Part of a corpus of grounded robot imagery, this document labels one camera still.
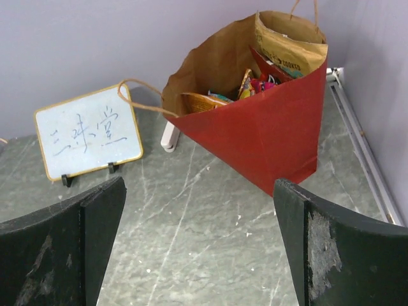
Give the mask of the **orange snack bag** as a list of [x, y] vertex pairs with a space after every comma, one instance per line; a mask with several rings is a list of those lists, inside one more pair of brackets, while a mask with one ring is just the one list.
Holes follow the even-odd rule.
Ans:
[[228, 104], [221, 99], [193, 92], [182, 93], [180, 97], [188, 113], [206, 112]]

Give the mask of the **red brown paper bag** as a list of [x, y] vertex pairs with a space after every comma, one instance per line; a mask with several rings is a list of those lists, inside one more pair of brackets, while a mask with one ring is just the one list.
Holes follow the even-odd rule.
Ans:
[[235, 99], [246, 69], [261, 72], [252, 46], [255, 14], [218, 30], [192, 49], [159, 93], [153, 108], [176, 128], [267, 194], [284, 177], [299, 183], [317, 168], [326, 83], [325, 62], [312, 73], [201, 113], [188, 113], [180, 95], [208, 91]]

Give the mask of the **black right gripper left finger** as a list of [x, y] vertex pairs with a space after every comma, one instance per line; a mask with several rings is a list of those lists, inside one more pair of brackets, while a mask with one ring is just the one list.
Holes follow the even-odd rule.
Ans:
[[1, 305], [96, 305], [125, 201], [114, 177], [1, 223]]

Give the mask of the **red Doritos bag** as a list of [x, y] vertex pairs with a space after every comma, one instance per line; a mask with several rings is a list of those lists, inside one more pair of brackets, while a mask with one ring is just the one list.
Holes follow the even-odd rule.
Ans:
[[275, 85], [280, 85], [285, 82], [293, 80], [293, 77], [279, 68], [271, 61], [266, 60], [258, 51], [252, 46], [249, 47], [252, 57], [255, 60], [261, 72], [260, 80], [271, 82]]

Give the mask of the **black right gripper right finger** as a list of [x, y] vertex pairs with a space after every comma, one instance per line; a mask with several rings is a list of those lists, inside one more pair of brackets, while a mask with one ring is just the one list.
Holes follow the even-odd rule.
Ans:
[[299, 305], [407, 305], [407, 228], [286, 179], [273, 200]]

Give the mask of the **gold kettle chips bag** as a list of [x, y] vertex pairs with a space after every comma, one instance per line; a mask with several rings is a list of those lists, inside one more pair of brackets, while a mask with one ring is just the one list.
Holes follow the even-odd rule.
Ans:
[[254, 26], [261, 52], [293, 78], [312, 73], [326, 60], [326, 36], [305, 18], [259, 11]]

